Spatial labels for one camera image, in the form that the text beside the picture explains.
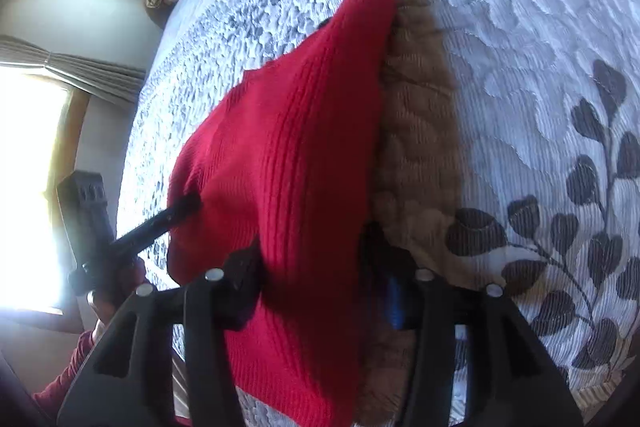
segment bright window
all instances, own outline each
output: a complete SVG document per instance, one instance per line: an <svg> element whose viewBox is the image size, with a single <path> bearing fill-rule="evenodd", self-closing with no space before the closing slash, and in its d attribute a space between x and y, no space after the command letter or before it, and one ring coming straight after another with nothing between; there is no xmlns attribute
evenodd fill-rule
<svg viewBox="0 0 640 427"><path fill-rule="evenodd" d="M60 304L63 288L47 194L70 91L0 73L0 307L46 311Z"/></svg>

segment window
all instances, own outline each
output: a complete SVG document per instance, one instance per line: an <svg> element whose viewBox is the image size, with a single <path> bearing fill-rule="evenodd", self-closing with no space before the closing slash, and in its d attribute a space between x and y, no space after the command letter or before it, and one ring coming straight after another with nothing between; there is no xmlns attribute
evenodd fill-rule
<svg viewBox="0 0 640 427"><path fill-rule="evenodd" d="M0 89L0 314L78 331L55 187L73 171L88 95L12 70L0 71Z"/></svg>

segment red ribbed sweater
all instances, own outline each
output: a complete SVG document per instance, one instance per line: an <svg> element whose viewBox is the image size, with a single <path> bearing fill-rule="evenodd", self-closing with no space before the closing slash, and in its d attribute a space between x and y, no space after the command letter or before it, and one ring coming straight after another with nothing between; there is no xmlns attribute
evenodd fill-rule
<svg viewBox="0 0 640 427"><path fill-rule="evenodd" d="M344 0L293 52L247 71L182 149L168 204L188 283L255 235L267 270L254 318L226 341L236 385L303 427L351 424L358 388L358 236L378 137L378 76L395 0Z"/></svg>

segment metal bolt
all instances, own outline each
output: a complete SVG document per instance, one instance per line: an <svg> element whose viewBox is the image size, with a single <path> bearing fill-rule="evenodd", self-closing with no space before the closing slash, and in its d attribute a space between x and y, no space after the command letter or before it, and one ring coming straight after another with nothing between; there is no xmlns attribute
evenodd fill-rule
<svg viewBox="0 0 640 427"><path fill-rule="evenodd" d="M495 283L488 284L484 291L490 297L502 297L502 294L504 293L502 287Z"/></svg>
<svg viewBox="0 0 640 427"><path fill-rule="evenodd" d="M154 292L155 288L152 284L145 282L136 288L136 295L139 297L146 297Z"/></svg>
<svg viewBox="0 0 640 427"><path fill-rule="evenodd" d="M222 281L225 276L225 271L222 268L212 268L204 274L204 278L209 282Z"/></svg>
<svg viewBox="0 0 640 427"><path fill-rule="evenodd" d="M434 279L435 279L435 276L433 272L428 268L418 268L415 271L415 280L417 281L429 282L429 281L433 281Z"/></svg>

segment person's arm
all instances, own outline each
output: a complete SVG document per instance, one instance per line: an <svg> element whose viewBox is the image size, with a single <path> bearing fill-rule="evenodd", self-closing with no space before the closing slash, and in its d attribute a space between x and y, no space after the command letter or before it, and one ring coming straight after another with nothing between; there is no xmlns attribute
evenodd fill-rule
<svg viewBox="0 0 640 427"><path fill-rule="evenodd" d="M62 406L66 393L71 387L82 362L94 347L93 331L85 331L80 335L78 347L71 355L71 361L66 369L51 382L41 393L33 394L32 398L40 406L40 408L51 418L58 416L58 411Z"/></svg>

